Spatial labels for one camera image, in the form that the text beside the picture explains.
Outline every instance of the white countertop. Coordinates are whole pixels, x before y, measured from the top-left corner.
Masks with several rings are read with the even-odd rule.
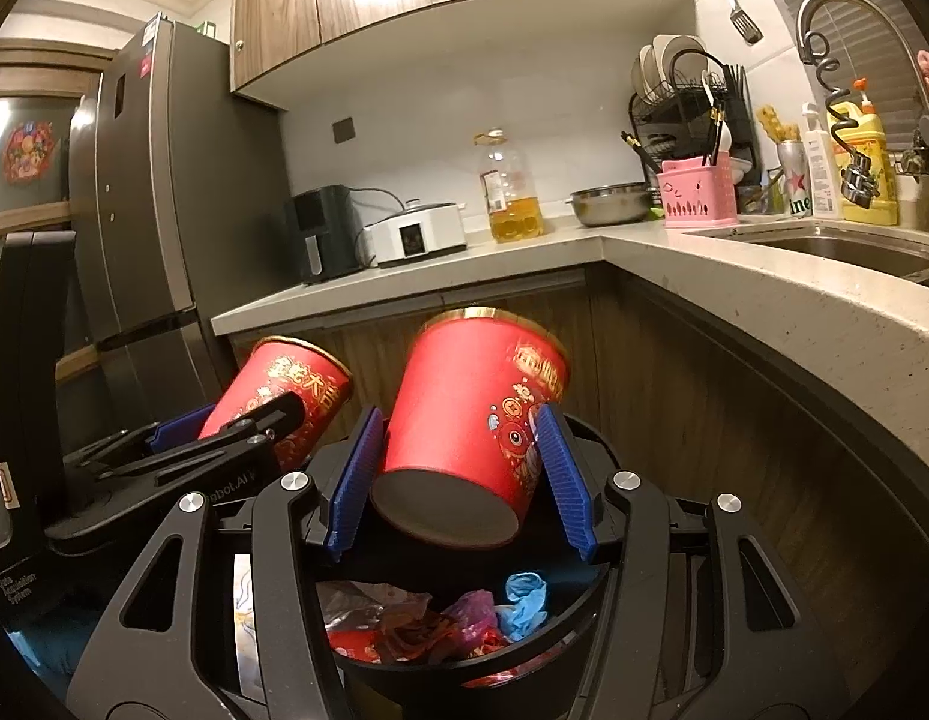
[[[826,224],[929,242],[924,233]],[[797,252],[689,235],[666,229],[660,221],[564,226],[530,241],[483,242],[414,265],[293,287],[220,314],[212,327],[220,336],[239,333],[602,260],[783,353],[869,413],[929,465],[929,288]]]

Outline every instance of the stainless steel pot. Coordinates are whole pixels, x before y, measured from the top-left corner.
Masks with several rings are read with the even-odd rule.
[[[648,215],[652,196],[643,182],[573,191],[571,207],[586,227],[641,221]]]

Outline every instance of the red paper bucket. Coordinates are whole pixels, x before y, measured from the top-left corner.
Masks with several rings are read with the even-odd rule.
[[[541,471],[535,405],[559,400],[567,354],[537,324],[492,308],[450,311],[410,351],[371,498],[382,517],[449,547],[514,538]]]
[[[283,472],[304,463],[338,409],[351,397],[351,372],[324,349],[298,338],[269,336],[255,344],[245,367],[204,422],[202,439],[221,425],[292,391],[304,401],[304,424],[274,447]]]

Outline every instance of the pink plastic holder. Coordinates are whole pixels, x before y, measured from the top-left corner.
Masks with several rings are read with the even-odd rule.
[[[738,223],[735,183],[727,151],[718,164],[702,167],[701,157],[661,163],[658,186],[666,227],[727,227]]]

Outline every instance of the sink basin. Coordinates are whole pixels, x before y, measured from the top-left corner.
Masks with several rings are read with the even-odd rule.
[[[772,230],[735,227],[711,234],[811,254],[929,285],[929,245],[920,242],[825,224]]]

